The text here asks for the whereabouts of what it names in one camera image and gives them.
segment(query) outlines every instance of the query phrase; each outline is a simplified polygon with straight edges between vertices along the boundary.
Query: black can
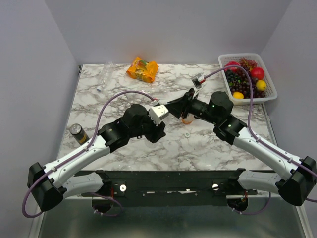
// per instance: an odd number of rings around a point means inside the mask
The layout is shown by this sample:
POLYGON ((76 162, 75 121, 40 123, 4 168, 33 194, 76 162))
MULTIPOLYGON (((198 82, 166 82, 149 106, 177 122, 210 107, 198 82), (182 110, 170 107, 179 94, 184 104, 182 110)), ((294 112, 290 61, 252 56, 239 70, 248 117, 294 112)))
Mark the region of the black can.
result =
POLYGON ((89 140, 89 136, 84 131, 80 124, 73 124, 69 129, 70 134, 72 134, 80 145, 85 144, 89 140))

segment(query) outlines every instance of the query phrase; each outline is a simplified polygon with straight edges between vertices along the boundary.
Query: white basket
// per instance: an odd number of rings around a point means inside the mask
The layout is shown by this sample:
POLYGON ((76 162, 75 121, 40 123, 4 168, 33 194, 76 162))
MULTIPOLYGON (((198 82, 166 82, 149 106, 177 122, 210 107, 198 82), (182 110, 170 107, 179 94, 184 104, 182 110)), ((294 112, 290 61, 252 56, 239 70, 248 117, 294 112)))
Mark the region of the white basket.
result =
MULTIPOLYGON (((265 98, 254 98, 253 103, 254 104, 260 104, 263 102, 266 102, 268 100, 273 100, 277 98, 277 91, 275 89, 275 86, 272 82, 272 79, 266 69, 266 66, 263 63, 263 60, 258 54, 253 53, 245 53, 245 54, 226 54, 226 55, 220 55, 218 57, 218 61, 220 64, 220 68, 224 67, 227 63, 230 61, 239 62, 239 59, 245 57, 247 60, 254 60, 259 67, 261 67, 264 70, 264 79, 263 81, 266 83, 266 90, 265 90, 265 98)), ((226 85, 227 94, 230 98, 230 100, 233 102, 234 105, 248 105, 250 104, 250 99, 235 99, 230 92, 230 88, 228 85, 228 81, 226 79, 226 75, 224 71, 221 72, 224 83, 226 85)))

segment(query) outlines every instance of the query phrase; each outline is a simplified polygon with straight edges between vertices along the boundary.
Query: white wall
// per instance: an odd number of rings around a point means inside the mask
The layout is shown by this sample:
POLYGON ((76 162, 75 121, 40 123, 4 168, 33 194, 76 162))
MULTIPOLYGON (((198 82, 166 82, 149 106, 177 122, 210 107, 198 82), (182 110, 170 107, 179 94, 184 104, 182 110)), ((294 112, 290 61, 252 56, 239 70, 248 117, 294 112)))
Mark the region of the white wall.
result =
MULTIPOLYGON (((317 159, 317 1, 293 0, 261 56, 278 92, 266 104, 278 145, 317 159)), ((317 204, 305 208, 317 237, 317 204)))
POLYGON ((290 0, 46 0, 79 63, 217 62, 260 53, 290 0))
POLYGON ((0 22, 0 237, 26 238, 28 168, 57 156, 78 66, 44 0, 2 0, 0 22))

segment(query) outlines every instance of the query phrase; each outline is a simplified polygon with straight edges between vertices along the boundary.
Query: plastic bottle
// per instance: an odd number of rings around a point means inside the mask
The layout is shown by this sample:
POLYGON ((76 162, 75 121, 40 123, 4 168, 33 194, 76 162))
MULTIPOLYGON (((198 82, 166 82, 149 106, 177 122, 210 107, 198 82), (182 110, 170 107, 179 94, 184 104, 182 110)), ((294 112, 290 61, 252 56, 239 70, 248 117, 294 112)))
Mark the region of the plastic bottle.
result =
POLYGON ((114 70, 114 65, 112 62, 108 62, 104 64, 104 67, 99 74, 99 81, 97 86, 98 92, 101 92, 105 88, 107 81, 110 80, 112 76, 113 70, 114 70))

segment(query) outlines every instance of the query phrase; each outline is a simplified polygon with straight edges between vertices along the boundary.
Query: orange snack bag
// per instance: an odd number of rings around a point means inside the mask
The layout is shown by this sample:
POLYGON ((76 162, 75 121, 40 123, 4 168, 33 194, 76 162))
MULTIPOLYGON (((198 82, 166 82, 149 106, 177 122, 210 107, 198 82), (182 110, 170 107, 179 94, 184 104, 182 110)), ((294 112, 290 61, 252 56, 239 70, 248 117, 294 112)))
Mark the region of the orange snack bag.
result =
POLYGON ((135 57, 133 63, 127 70, 127 74, 133 79, 139 79, 147 83, 153 83, 158 68, 159 66, 154 61, 146 62, 140 57, 135 57))

